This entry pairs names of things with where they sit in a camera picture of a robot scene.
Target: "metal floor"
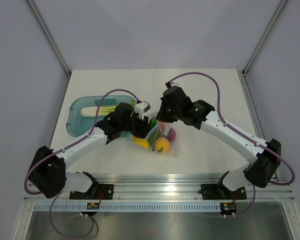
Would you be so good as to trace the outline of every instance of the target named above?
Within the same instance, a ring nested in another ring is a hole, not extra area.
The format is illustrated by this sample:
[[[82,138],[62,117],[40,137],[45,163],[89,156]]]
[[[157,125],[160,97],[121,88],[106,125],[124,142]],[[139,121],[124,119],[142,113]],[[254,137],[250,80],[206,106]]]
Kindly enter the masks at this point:
[[[247,207],[238,204],[238,212]],[[54,212],[54,224],[61,224],[73,212]],[[94,215],[99,227],[90,240],[292,240],[287,219],[279,203],[256,203],[249,213],[235,218],[216,213],[186,212],[98,212]],[[71,236],[85,234],[89,220],[78,217],[58,229]],[[48,212],[34,212],[27,240],[63,240],[52,230]]]

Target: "gray wall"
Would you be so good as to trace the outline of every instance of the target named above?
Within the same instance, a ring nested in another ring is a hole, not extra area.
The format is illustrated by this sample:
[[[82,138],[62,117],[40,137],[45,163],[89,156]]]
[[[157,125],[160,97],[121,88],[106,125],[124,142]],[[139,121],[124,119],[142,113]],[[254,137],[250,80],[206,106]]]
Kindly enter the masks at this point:
[[[0,240],[11,236],[23,180],[49,144],[67,78],[23,0],[0,0]]]
[[[243,69],[280,0],[35,0],[72,69]]]
[[[268,138],[281,141],[282,156],[295,170],[292,189],[300,208],[300,0],[289,1],[248,82]],[[290,179],[284,166],[280,170]]]

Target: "teal tray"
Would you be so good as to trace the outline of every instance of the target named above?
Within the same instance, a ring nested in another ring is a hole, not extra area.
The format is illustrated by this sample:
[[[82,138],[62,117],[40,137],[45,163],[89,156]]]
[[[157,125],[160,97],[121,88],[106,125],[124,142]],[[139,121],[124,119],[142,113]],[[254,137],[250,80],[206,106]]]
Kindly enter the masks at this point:
[[[85,107],[96,107],[98,106],[101,98],[103,96],[84,96],[77,100],[75,100],[71,107],[70,113],[68,117],[68,121],[66,123],[67,132],[73,136],[78,137],[84,133],[86,133],[89,129],[91,129],[94,123],[94,117],[83,117],[81,116],[81,109]],[[136,104],[135,99],[130,96],[107,96],[102,101],[102,107],[118,105],[119,103],[127,103],[134,106]],[[104,119],[104,116],[100,116],[97,118],[97,122]],[[121,134],[121,138],[125,138],[127,136],[126,132]]]

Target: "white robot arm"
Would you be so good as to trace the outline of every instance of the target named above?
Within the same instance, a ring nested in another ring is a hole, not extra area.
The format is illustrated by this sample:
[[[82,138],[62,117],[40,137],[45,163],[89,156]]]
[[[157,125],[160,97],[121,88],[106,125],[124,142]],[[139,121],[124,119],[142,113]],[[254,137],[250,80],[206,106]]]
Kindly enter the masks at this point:
[[[259,145],[267,146],[280,154],[281,145],[278,141],[273,139],[267,142],[245,132],[226,119],[220,119],[213,106],[203,100],[192,102],[179,86],[169,86],[161,100],[157,120],[167,123],[181,120],[186,125],[212,134],[238,151],[249,163],[248,166],[244,165],[237,170],[226,172],[218,183],[209,184],[204,191],[208,199],[232,199],[238,189],[250,184],[260,188],[267,186],[280,160]],[[47,198],[64,191],[75,192],[75,196],[79,199],[98,199],[96,195],[100,184],[93,176],[87,172],[68,173],[66,170],[90,151],[117,139],[121,132],[131,132],[135,137],[145,138],[150,131],[149,121],[145,116],[148,109],[150,105],[145,101],[136,104],[134,109],[127,103],[120,103],[113,113],[97,122],[93,130],[68,145],[55,149],[46,146],[39,148],[28,173],[29,180]],[[256,144],[234,132],[227,124],[254,139]]]
[[[101,184],[92,175],[87,172],[69,173],[67,169],[92,150],[119,138],[122,132],[145,138],[151,130],[148,117],[145,116],[149,109],[150,104],[146,101],[138,102],[134,108],[130,104],[120,103],[114,112],[97,122],[93,129],[67,145],[55,149],[40,147],[28,171],[25,191],[36,194],[28,190],[29,179],[47,198],[53,198],[61,191],[74,192],[79,199],[98,198]]]
[[[181,87],[176,85],[167,87],[161,98],[157,120],[168,123],[180,120],[186,125],[212,134],[238,151],[249,163],[234,171],[226,172],[217,184],[212,186],[209,184],[208,190],[204,189],[206,195],[213,196],[213,199],[231,199],[235,191],[250,184],[265,188],[281,161],[260,146],[266,146],[280,155],[281,144],[275,139],[267,142],[224,118],[220,119],[220,114],[213,106],[203,100],[192,102]],[[253,139],[255,144],[244,136]]]

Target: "black joint motor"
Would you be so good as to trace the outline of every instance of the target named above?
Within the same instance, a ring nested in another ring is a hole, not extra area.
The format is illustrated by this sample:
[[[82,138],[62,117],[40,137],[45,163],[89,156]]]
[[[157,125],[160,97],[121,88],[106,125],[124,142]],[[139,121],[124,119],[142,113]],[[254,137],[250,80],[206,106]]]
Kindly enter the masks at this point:
[[[29,170],[40,160],[50,155],[52,149],[46,146],[40,147],[33,158]],[[41,163],[30,175],[29,180],[35,185],[43,195],[50,199],[62,191],[66,184],[66,164],[63,158],[57,156],[50,157]]]
[[[215,108],[203,100],[192,102],[183,89],[171,86],[163,92],[161,107],[156,119],[161,122],[173,123],[181,120],[188,126],[200,129],[206,116]]]
[[[281,143],[277,140],[272,139],[267,143],[266,147],[279,156],[281,155]],[[281,161],[266,150],[259,153],[257,157],[257,160],[253,164],[250,164],[243,173],[250,183],[259,188],[265,188],[278,169]]]
[[[121,102],[114,112],[95,124],[107,135],[107,144],[120,137],[122,132],[133,134],[137,138],[145,138],[150,131],[148,117],[140,119],[133,107]]]

